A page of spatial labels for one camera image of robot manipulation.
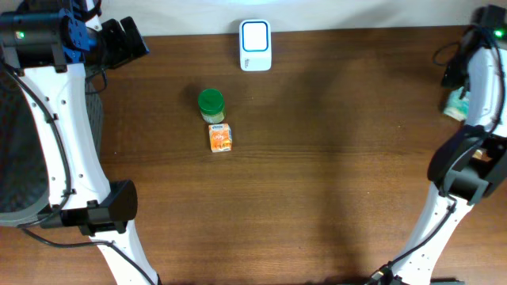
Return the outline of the small teal tissue packet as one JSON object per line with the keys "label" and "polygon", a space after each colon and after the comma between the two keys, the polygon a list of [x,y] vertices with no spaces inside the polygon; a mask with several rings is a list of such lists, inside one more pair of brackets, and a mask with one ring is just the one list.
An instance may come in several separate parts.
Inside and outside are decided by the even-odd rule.
{"label": "small teal tissue packet", "polygon": [[464,121],[469,109],[469,92],[463,87],[450,92],[444,104],[443,114],[454,120]]}

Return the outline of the green lid glass jar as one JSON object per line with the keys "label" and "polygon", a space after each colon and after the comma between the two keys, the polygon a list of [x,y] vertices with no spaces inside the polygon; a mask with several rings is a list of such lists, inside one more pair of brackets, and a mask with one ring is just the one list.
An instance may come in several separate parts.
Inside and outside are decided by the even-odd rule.
{"label": "green lid glass jar", "polygon": [[225,120],[225,101],[217,89],[203,90],[198,96],[198,106],[206,123],[220,124]]}

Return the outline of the cream tube gold cap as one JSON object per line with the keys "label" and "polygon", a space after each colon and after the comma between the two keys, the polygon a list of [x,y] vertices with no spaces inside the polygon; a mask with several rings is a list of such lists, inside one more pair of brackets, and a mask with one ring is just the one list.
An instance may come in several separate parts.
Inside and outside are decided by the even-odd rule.
{"label": "cream tube gold cap", "polygon": [[491,157],[488,155],[487,150],[483,148],[478,148],[472,155],[473,159],[489,162]]}

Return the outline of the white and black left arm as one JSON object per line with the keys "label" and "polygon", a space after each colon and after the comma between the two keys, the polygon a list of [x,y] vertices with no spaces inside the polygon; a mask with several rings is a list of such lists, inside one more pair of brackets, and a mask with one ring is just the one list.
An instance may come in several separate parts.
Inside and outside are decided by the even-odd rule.
{"label": "white and black left arm", "polygon": [[101,163],[96,76],[149,50],[130,17],[100,22],[99,1],[23,1],[1,15],[1,224],[76,227],[119,284],[158,284],[135,228],[131,180]]}

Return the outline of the orange snack packet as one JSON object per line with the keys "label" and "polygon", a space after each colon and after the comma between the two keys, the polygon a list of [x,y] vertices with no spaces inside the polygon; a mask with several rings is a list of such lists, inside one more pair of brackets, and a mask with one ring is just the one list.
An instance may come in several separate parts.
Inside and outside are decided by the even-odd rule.
{"label": "orange snack packet", "polygon": [[232,150],[232,133],[228,123],[211,124],[208,126],[210,147],[213,153]]}

